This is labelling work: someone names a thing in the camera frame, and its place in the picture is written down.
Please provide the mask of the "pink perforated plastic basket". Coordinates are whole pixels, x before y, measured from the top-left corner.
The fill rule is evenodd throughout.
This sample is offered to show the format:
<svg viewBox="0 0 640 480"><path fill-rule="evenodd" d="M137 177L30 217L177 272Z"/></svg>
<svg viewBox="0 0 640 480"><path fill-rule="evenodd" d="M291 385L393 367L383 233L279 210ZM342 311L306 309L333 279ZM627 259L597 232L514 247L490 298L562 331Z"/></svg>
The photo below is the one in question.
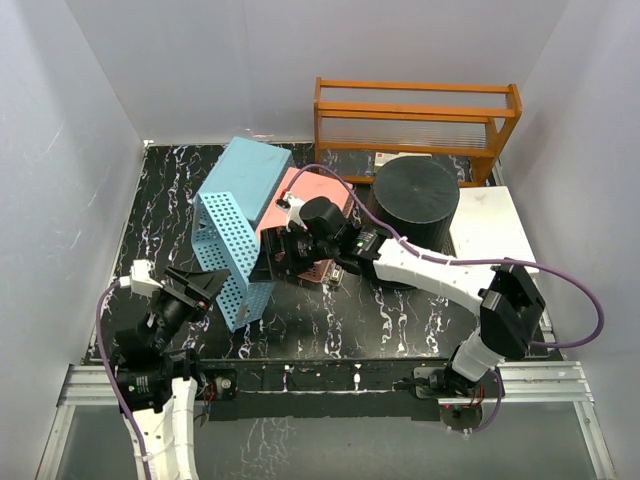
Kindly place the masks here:
<svg viewBox="0 0 640 480"><path fill-rule="evenodd" d="M338 255L340 238L348 229L348 215L353 204L350 189L349 184L343 185L336 179L290 167L267 202L266 212L258 224L256 235L260 251L263 250L262 231L285 224L286 214L276 207L275 201L285 191L292 192L305 202L300 217L313 239L313 267L293 277L312 283L321 282L329 270L330 261Z"/></svg>

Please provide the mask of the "black silver stapler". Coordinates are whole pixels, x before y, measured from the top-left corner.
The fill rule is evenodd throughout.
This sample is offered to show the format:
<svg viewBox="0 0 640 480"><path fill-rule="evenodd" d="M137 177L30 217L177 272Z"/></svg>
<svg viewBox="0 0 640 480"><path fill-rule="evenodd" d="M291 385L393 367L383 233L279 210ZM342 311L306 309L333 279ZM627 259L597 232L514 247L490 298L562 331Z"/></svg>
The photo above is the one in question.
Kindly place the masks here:
<svg viewBox="0 0 640 480"><path fill-rule="evenodd" d="M326 278L326 285L333 290L338 289L344 277L344 269L339 265L334 265Z"/></svg>

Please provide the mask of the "large black plastic bucket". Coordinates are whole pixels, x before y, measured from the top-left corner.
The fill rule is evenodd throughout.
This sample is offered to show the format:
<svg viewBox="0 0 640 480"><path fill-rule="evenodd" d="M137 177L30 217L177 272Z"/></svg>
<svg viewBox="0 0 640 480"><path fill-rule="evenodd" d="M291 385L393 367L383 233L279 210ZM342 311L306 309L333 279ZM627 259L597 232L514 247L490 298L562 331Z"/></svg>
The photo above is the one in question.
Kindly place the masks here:
<svg viewBox="0 0 640 480"><path fill-rule="evenodd" d="M401 156L375 175L366 207L409 243L441 253L459 199L451 167L433 158Z"/></svg>

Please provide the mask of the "white perforated plastic basket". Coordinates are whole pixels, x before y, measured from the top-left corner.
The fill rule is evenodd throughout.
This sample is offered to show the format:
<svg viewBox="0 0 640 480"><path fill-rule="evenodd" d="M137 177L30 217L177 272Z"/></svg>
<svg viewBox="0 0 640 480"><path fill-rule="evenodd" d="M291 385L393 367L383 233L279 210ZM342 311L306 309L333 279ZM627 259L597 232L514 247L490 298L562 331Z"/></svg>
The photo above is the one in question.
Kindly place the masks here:
<svg viewBox="0 0 640 480"><path fill-rule="evenodd" d="M506 186L462 188L449 234L459 259L536 261Z"/></svg>

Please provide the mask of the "blue perforated plastic basket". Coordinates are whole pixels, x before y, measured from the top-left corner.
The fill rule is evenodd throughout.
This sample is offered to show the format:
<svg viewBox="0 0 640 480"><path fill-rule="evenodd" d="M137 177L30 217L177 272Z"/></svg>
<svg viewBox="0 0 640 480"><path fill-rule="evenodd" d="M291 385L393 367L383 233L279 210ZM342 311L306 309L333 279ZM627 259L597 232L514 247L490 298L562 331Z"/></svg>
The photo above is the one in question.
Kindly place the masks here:
<svg viewBox="0 0 640 480"><path fill-rule="evenodd" d="M293 166L293 155L288 149L234 137L199 193L231 193L250 225L256 228L267 209L267 202Z"/></svg>

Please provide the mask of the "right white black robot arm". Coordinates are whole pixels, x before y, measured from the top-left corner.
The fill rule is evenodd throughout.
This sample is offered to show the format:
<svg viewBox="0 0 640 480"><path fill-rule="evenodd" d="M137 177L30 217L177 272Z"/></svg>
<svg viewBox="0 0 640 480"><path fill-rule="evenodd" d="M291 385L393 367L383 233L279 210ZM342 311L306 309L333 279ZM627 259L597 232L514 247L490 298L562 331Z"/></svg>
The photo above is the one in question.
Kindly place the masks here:
<svg viewBox="0 0 640 480"><path fill-rule="evenodd" d="M287 195L276 204L287 221L261 231L251 282L298 276L331 260L353 275L437 294L478 317L444 368L411 379L417 391L469 396L499 363L528 352L546 304L525 267L457 266L453 257L397 240L386 229L354 225L326 197Z"/></svg>

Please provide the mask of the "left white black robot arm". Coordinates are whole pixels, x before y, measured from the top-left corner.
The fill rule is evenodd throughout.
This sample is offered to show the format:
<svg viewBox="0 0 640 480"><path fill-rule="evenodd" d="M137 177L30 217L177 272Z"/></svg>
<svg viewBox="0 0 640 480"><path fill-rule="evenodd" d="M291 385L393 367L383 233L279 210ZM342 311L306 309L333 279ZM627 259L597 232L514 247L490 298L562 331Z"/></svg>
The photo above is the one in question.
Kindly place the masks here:
<svg viewBox="0 0 640 480"><path fill-rule="evenodd" d="M114 392L134 450L140 479L197 479L195 400L211 387L192 348L172 351L186 323L202 320L230 276L227 269L183 271L168 267L170 284L151 278L152 264L136 260L115 285L150 299L131 329L115 334L110 360Z"/></svg>

